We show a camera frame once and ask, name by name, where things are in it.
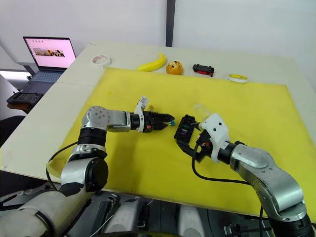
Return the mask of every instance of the laptop keyboard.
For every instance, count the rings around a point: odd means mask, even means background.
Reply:
[[[62,73],[51,73],[51,72],[38,72],[32,78],[32,81],[42,81],[55,83],[59,79]]]

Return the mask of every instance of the tape roll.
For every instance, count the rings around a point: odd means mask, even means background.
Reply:
[[[106,68],[110,66],[111,59],[108,55],[97,55],[91,59],[91,62],[95,65],[102,66],[103,68]]]
[[[249,81],[248,77],[239,74],[229,74],[228,79],[239,83],[246,83]]]

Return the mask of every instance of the laptop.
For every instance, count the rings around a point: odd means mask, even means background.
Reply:
[[[39,71],[23,92],[45,94],[76,59],[69,38],[23,37]]]

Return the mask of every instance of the toy car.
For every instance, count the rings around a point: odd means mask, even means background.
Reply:
[[[192,67],[193,71],[196,73],[210,75],[211,77],[214,74],[214,68],[212,66],[203,66],[200,64],[194,64]]]

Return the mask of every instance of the black wire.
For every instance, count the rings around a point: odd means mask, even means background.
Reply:
[[[263,207],[260,208],[260,214],[259,214],[259,228],[262,228],[262,217],[263,217]],[[263,237],[263,232],[260,231],[260,237]]]
[[[207,213],[207,221],[208,221],[208,226],[209,226],[209,229],[211,230],[211,234],[213,237],[215,237],[213,231],[212,231],[212,227],[211,227],[211,222],[209,221],[209,215],[208,215],[208,209],[206,210],[206,213]]]
[[[260,228],[260,229],[250,229],[250,230],[238,231],[238,232],[236,232],[236,233],[227,235],[227,236],[225,236],[225,237],[238,236],[238,235],[241,235],[241,234],[243,234],[243,233],[248,233],[248,232],[270,231],[271,229],[272,229],[272,228],[269,227],[269,228]]]
[[[77,144],[77,143],[78,143],[78,141],[76,141],[76,142],[74,142],[74,143],[72,143],[72,144],[70,144],[70,145],[67,145],[67,146],[65,146],[64,148],[60,149],[60,150],[57,151],[55,154],[53,154],[53,156],[48,160],[48,162],[50,162],[51,160],[53,160],[53,159],[55,158],[55,156],[57,156],[57,155],[58,155],[59,153],[61,153],[63,150],[65,150],[65,149],[67,149],[67,148],[69,148],[69,147],[72,147],[73,145],[75,145],[75,144]],[[51,187],[52,187],[54,190],[57,191],[57,188],[55,187],[54,183],[53,183],[53,182],[51,181],[51,179],[50,179],[49,172],[48,172],[47,168],[46,168],[46,176],[47,176],[47,179],[48,179],[49,184],[51,185]]]
[[[194,151],[193,151],[193,156],[192,156],[192,170],[194,172],[194,174],[201,178],[201,179],[205,179],[205,180],[210,180],[210,181],[218,181],[218,182],[229,182],[229,183],[239,183],[239,184],[247,184],[250,185],[248,182],[246,181],[241,181],[241,180],[234,180],[234,179],[216,179],[216,178],[208,178],[205,176],[200,175],[195,167],[195,161],[196,161],[196,155],[197,155],[197,151],[198,151],[198,146],[199,144],[196,144],[196,146],[194,147]]]

